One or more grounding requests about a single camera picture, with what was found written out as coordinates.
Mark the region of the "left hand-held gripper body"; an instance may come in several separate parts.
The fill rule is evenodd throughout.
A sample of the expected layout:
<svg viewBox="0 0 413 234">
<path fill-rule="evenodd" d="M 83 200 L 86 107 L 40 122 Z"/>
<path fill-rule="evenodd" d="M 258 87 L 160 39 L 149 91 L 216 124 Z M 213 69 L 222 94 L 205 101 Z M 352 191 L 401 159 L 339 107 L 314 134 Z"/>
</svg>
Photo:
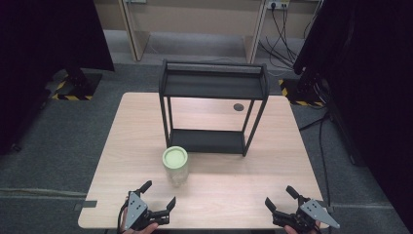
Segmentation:
<svg viewBox="0 0 413 234">
<path fill-rule="evenodd" d="M 148 205 L 140 198 L 140 196 L 131 192 L 127 201 L 127 215 L 125 219 L 125 229 L 140 231 L 148 227 L 152 223 L 159 225 L 169 224 L 169 210 L 152 212 L 148 209 Z"/>
</svg>

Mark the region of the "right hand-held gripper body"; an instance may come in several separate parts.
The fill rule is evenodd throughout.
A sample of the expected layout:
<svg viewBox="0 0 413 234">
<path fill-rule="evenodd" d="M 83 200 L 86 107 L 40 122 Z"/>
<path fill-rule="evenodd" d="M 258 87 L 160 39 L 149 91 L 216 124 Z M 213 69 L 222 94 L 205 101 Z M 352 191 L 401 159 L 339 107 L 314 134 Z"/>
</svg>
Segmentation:
<svg viewBox="0 0 413 234">
<path fill-rule="evenodd" d="M 298 233 L 310 231 L 319 233 L 318 221 L 336 229 L 340 228 L 340 224 L 317 200 L 302 195 L 292 195 L 292 198 L 297 201 L 297 210 L 293 214 L 280 212 L 275 205 L 272 205 L 272 218 L 275 225 L 290 226 Z"/>
</svg>

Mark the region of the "person's left hand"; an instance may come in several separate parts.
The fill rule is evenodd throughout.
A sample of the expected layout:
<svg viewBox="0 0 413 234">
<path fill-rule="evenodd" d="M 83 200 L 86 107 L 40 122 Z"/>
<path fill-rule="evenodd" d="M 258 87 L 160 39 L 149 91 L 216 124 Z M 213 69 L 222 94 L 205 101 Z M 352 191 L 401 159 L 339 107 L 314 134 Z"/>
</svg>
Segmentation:
<svg viewBox="0 0 413 234">
<path fill-rule="evenodd" d="M 142 230 L 133 230 L 131 228 L 127 229 L 125 227 L 125 220 L 122 219 L 121 228 L 118 231 L 119 234 L 152 234 L 159 227 L 158 223 L 152 223 Z"/>
</svg>

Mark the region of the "person's right hand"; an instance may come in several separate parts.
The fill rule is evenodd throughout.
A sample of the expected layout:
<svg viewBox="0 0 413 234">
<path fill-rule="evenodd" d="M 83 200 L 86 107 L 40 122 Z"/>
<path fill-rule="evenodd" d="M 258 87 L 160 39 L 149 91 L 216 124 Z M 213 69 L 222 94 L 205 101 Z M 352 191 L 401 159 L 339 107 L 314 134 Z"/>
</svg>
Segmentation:
<svg viewBox="0 0 413 234">
<path fill-rule="evenodd" d="M 316 222 L 316 228 L 313 228 L 311 231 L 309 232 L 297 232 L 293 227 L 286 225 L 283 229 L 287 234 L 319 234 L 319 226 L 320 226 L 320 222 L 317 221 Z"/>
</svg>

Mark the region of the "clear jar with green lid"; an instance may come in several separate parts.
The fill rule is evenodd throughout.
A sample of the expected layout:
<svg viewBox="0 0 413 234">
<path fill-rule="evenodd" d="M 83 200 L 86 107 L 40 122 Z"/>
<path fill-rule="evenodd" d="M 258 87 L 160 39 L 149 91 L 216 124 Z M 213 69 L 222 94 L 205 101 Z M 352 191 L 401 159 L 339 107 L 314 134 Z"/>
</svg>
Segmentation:
<svg viewBox="0 0 413 234">
<path fill-rule="evenodd" d="M 173 186 L 180 186 L 186 182 L 189 175 L 187 151 L 180 146 L 167 148 L 162 156 L 167 178 Z"/>
</svg>

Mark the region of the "grey floor tape strip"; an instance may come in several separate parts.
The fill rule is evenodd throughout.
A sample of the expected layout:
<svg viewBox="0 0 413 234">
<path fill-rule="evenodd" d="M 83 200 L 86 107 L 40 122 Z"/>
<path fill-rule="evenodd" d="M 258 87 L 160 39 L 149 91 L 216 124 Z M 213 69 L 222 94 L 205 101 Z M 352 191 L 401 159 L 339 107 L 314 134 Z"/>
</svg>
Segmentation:
<svg viewBox="0 0 413 234">
<path fill-rule="evenodd" d="M 74 210 L 75 212 L 80 212 L 80 211 L 81 211 L 82 209 L 84 209 L 84 208 L 95 208 L 95 207 L 96 207 L 96 204 L 97 204 L 97 201 L 96 201 L 96 200 L 92 200 L 92 201 L 82 201 L 82 202 L 76 203 L 76 204 L 74 205 L 73 210 Z"/>
</svg>

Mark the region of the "black stand base striped tape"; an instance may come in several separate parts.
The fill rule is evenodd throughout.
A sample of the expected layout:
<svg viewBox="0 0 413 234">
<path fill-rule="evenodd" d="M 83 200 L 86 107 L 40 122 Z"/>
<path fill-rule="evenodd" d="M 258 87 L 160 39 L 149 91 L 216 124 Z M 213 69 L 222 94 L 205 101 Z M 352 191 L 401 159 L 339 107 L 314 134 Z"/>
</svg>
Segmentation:
<svg viewBox="0 0 413 234">
<path fill-rule="evenodd" d="M 290 101 L 291 104 L 303 105 L 303 106 L 312 106 L 312 107 L 321 107 L 323 102 L 316 94 L 315 91 L 299 91 L 298 79 L 284 78 L 279 80 L 279 85 L 282 91 L 282 94 Z"/>
<path fill-rule="evenodd" d="M 52 99 L 91 100 L 101 78 L 99 73 L 84 73 L 80 68 L 69 69 L 57 85 Z"/>
</svg>

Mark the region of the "black two-tier metal rack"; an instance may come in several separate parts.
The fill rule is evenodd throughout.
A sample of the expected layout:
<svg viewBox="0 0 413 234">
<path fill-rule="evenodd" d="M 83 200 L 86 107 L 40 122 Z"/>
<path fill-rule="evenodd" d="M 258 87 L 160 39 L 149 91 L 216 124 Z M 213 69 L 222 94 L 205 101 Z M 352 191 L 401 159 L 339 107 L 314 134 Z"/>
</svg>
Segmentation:
<svg viewBox="0 0 413 234">
<path fill-rule="evenodd" d="M 269 98 L 269 78 L 264 64 L 234 64 L 164 60 L 159 79 L 159 99 L 167 146 L 189 152 L 230 153 L 245 156 Z M 258 100 L 251 132 L 239 130 L 179 129 L 173 125 L 173 98 L 247 100 L 248 112 Z"/>
</svg>

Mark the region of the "black curtain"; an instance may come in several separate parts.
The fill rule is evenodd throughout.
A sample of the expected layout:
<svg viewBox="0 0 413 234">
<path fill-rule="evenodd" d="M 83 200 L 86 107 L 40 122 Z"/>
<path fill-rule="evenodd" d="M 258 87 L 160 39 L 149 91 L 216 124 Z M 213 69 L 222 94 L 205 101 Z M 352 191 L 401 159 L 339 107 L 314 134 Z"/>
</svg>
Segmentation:
<svg viewBox="0 0 413 234">
<path fill-rule="evenodd" d="M 112 71 L 94 0 L 0 0 L 0 155 L 29 125 L 46 84 L 64 69 Z"/>
<path fill-rule="evenodd" d="M 413 234 L 413 0 L 323 0 L 293 65 L 329 86 L 351 146 Z"/>
</svg>

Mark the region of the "beige wooden desk frame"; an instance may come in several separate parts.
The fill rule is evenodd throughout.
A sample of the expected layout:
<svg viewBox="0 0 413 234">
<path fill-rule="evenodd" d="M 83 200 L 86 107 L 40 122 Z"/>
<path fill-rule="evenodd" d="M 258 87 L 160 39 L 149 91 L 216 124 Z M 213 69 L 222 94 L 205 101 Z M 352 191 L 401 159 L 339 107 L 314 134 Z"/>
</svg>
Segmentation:
<svg viewBox="0 0 413 234">
<path fill-rule="evenodd" d="M 227 59 L 253 63 L 258 43 L 286 28 L 298 48 L 322 0 L 290 0 L 268 10 L 267 0 L 94 0 L 116 62 Z"/>
</svg>

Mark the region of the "white wall power outlet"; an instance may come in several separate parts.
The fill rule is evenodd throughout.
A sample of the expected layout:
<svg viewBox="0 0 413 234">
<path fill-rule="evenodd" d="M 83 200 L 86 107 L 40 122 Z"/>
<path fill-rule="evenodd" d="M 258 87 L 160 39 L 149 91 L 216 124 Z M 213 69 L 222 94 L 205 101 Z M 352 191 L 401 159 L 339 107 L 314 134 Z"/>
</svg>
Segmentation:
<svg viewBox="0 0 413 234">
<path fill-rule="evenodd" d="M 268 10 L 287 10 L 290 0 L 267 0 Z"/>
</svg>

